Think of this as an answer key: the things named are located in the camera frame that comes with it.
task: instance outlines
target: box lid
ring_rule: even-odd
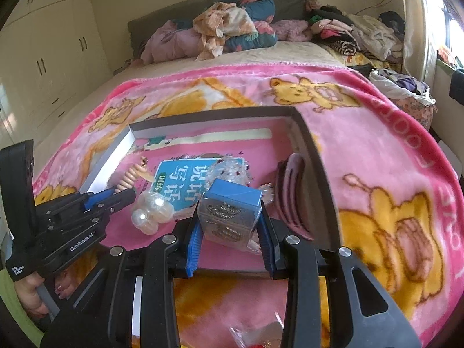
[[[211,197],[210,194],[220,195],[253,206],[261,205],[262,191],[222,179],[214,180],[205,196]]]

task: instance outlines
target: clear plastic box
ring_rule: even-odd
[[[260,190],[215,180],[197,209],[204,237],[246,251],[261,213],[261,194]]]

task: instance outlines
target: beige bedspread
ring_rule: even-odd
[[[48,159],[58,150],[60,145],[69,137],[74,129],[77,128],[81,121],[84,120],[87,114],[97,107],[116,86],[124,81],[134,78],[159,77],[181,71],[209,68],[222,64],[269,63],[281,61],[343,67],[343,65],[335,60],[326,50],[314,43],[278,41],[274,47],[223,54],[213,60],[196,61],[193,58],[188,58],[126,69],[108,80],[87,98],[78,103],[66,114],[66,119],[62,119],[55,130],[34,149],[34,173],[38,174],[43,169]]]

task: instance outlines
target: blue gripper pad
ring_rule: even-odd
[[[115,187],[108,188],[107,190],[104,190],[104,191],[101,191],[99,193],[95,193],[89,196],[89,199],[84,204],[85,210],[92,209],[96,203],[99,203],[102,200],[105,200],[106,198],[110,197],[111,195],[114,194],[114,192],[115,192]]]
[[[274,276],[276,268],[274,246],[271,242],[269,231],[266,227],[263,213],[259,215],[258,223],[256,224],[256,231],[258,232],[259,244],[261,245],[261,253],[263,255],[264,267],[269,272],[271,277]]]
[[[200,259],[201,242],[203,241],[203,229],[201,229],[200,221],[197,218],[197,222],[192,231],[190,242],[187,246],[187,264],[185,266],[185,272],[187,276],[191,278],[193,273],[198,268],[198,260]]]

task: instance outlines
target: dark headboard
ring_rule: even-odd
[[[147,40],[166,21],[179,18],[193,20],[198,14],[221,0],[186,0],[167,6],[127,24],[134,59],[139,58]],[[282,19],[303,19],[305,0],[274,0],[276,4],[274,22]]]

